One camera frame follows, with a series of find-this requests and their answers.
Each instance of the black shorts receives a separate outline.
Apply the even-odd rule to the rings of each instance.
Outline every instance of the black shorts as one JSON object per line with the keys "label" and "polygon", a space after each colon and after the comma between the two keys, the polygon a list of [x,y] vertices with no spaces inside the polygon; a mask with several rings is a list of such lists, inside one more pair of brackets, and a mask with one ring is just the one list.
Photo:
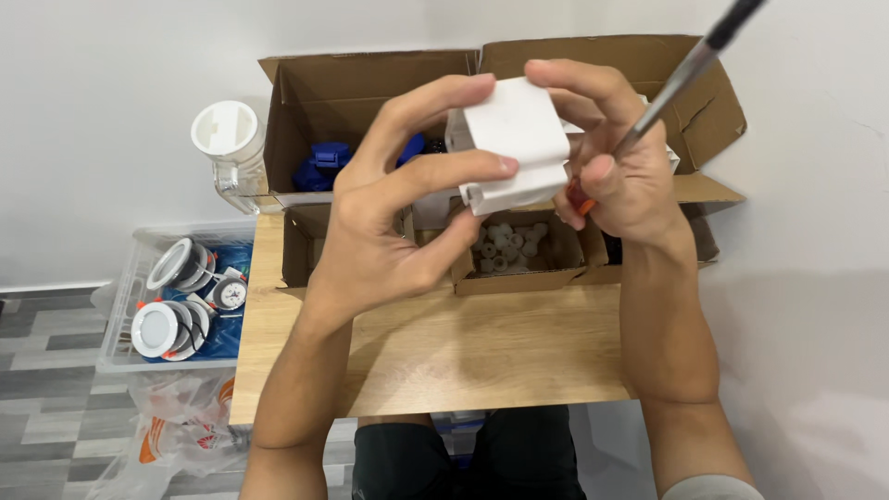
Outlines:
{"label": "black shorts", "polygon": [[378,423],[355,434],[353,500],[586,499],[568,407],[497,410],[476,435],[467,471],[441,437],[416,423]]}

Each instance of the finger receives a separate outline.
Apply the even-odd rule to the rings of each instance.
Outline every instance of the finger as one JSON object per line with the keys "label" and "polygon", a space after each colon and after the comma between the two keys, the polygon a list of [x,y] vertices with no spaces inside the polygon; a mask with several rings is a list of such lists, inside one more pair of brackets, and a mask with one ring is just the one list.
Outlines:
{"label": "finger", "polygon": [[611,155],[599,155],[581,169],[581,187],[597,202],[608,203],[623,192],[623,169]]}
{"label": "finger", "polygon": [[587,218],[577,213],[574,206],[568,201],[565,190],[560,190],[556,193],[553,197],[553,205],[556,206],[556,213],[562,219],[562,222],[573,227],[574,230],[582,230],[587,225]]}
{"label": "finger", "polygon": [[489,151],[472,149],[460,153],[423,155],[376,181],[380,206],[386,213],[415,200],[467,182],[503,181],[518,172],[518,161]]}
{"label": "finger", "polygon": [[618,127],[631,127],[645,113],[645,105],[632,85],[614,68],[568,59],[529,60],[525,74],[535,85],[589,97],[608,121]]}
{"label": "finger", "polygon": [[549,89],[549,98],[552,99],[556,113],[562,119],[583,130],[593,130],[605,121],[605,115],[588,97],[582,97],[565,89]]}
{"label": "finger", "polygon": [[366,165],[394,160],[414,134],[437,123],[448,109],[483,101],[495,84],[492,74],[448,75],[386,101],[355,156]]}
{"label": "finger", "polygon": [[451,220],[447,229],[420,250],[411,254],[401,265],[404,275],[412,276],[416,292],[433,287],[454,261],[478,239],[478,228],[485,216],[475,217],[468,208]]}

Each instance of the white baseboard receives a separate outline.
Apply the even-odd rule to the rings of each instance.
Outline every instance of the white baseboard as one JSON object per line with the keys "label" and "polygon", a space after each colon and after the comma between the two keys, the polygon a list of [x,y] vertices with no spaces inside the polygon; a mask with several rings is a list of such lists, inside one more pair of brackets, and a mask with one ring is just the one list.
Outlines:
{"label": "white baseboard", "polygon": [[11,294],[15,292],[42,292],[44,290],[66,290],[69,288],[94,288],[96,286],[104,286],[111,283],[110,279],[102,281],[80,281],[77,283],[51,283],[49,285],[34,286],[0,286],[0,294]]}

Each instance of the screwdriver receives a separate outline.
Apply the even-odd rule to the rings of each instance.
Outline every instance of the screwdriver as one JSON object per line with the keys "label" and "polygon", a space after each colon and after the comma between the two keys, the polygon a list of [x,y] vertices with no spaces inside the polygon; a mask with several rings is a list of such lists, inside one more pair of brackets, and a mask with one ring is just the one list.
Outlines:
{"label": "screwdriver", "polygon": [[[710,63],[719,57],[719,54],[732,42],[735,33],[753,15],[753,13],[765,2],[765,0],[737,0],[728,13],[710,30],[710,32],[694,46],[673,71],[673,74],[664,84],[663,90],[654,99],[639,121],[629,129],[617,146],[614,147],[612,156],[617,161],[621,159],[645,133],[658,121],[658,116],[677,95],[694,82],[707,70]],[[581,187],[581,180],[573,177],[565,187],[565,195],[574,210],[580,215],[586,215],[596,205],[596,200],[590,199]]]}

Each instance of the white plastic box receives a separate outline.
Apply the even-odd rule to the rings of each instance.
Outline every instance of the white plastic box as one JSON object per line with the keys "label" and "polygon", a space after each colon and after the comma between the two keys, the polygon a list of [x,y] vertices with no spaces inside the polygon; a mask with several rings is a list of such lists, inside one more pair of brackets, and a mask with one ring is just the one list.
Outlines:
{"label": "white plastic box", "polygon": [[161,290],[147,290],[145,282],[151,268],[170,245],[185,237],[204,246],[251,245],[255,232],[254,219],[134,231],[132,237],[135,241],[120,275],[120,285],[96,361],[96,371],[123,373],[235,366],[237,359],[148,363],[132,347],[127,337],[132,317],[136,314],[136,304],[139,301],[151,302],[161,295]]}

